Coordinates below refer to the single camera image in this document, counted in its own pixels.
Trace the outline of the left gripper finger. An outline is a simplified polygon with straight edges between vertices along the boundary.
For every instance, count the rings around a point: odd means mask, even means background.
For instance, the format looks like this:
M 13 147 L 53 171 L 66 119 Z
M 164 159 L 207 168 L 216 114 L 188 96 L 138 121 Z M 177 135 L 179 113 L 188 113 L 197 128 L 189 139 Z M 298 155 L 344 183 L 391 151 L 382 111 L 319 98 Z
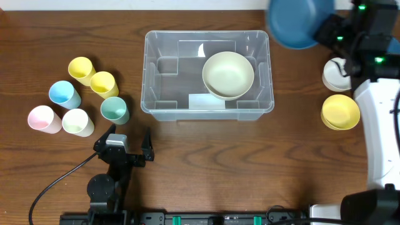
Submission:
M 141 144 L 142 155 L 145 161 L 154 161 L 154 149 L 151 141 L 151 130 L 147 128 Z
M 97 153 L 101 153 L 106 146 L 106 140 L 110 134 L 116 132 L 116 125 L 113 124 L 110 128 L 94 143 L 93 150 Z

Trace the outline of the white small bowl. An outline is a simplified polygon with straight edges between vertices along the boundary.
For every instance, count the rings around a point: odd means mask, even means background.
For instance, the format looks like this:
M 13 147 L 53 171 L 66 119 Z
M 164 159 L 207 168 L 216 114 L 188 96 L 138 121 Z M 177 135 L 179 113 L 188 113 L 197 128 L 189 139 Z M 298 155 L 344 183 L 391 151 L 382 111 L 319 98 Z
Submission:
M 344 92 L 351 89 L 350 76 L 344 70 L 345 63 L 345 59 L 334 57 L 324 65 L 322 82 L 329 90 Z

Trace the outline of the dark blue bowl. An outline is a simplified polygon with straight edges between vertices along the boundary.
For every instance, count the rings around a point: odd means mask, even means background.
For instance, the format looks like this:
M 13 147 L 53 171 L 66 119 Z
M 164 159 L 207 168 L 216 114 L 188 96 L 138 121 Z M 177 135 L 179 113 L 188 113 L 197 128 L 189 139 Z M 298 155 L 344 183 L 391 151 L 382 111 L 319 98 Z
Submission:
M 334 13 L 334 0 L 270 0 L 267 23 L 285 48 L 307 49 L 318 44 L 316 31 Z
M 396 38 L 391 39 L 387 52 L 391 54 L 400 54 L 400 42 Z

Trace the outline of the yellow small bowl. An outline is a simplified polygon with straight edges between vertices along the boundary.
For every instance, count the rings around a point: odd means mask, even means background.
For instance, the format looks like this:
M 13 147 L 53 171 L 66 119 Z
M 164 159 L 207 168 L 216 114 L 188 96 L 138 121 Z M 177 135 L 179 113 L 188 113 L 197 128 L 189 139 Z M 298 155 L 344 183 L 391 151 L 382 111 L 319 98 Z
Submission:
M 361 118 L 356 102 L 343 94 L 329 96 L 322 104 L 321 120 L 330 129 L 345 131 L 355 127 Z

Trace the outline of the large beige bowl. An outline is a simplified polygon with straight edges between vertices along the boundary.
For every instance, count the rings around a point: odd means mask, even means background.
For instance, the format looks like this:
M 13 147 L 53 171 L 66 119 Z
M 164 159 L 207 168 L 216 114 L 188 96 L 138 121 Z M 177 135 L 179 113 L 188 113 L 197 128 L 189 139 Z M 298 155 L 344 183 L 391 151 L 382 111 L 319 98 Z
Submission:
M 254 82 L 251 63 L 236 52 L 224 51 L 211 56 L 202 69 L 202 80 L 214 97 L 233 101 L 245 95 Z

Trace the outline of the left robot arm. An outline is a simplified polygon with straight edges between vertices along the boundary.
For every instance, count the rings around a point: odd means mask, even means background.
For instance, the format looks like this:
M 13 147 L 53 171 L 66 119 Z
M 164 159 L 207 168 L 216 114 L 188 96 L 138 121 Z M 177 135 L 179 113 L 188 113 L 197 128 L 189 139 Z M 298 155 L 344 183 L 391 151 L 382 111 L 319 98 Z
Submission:
M 106 174 L 97 174 L 88 182 L 88 224 L 138 224 L 136 213 L 123 207 L 133 168 L 143 168 L 147 161 L 154 160 L 150 130 L 144 135 L 141 154 L 129 152 L 127 137 L 117 134 L 114 124 L 94 143 L 93 149 L 109 168 Z

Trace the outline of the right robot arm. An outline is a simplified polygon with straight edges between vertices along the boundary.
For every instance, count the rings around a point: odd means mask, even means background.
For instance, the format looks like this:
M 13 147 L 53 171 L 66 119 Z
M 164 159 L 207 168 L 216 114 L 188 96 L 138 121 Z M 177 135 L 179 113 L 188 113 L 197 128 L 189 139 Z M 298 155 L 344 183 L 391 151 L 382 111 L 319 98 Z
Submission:
M 334 4 L 319 1 L 314 40 L 346 62 L 353 98 L 364 128 L 367 191 L 341 203 L 342 222 L 399 224 L 399 41 L 392 36 L 396 1 L 353 1 L 347 17 Z

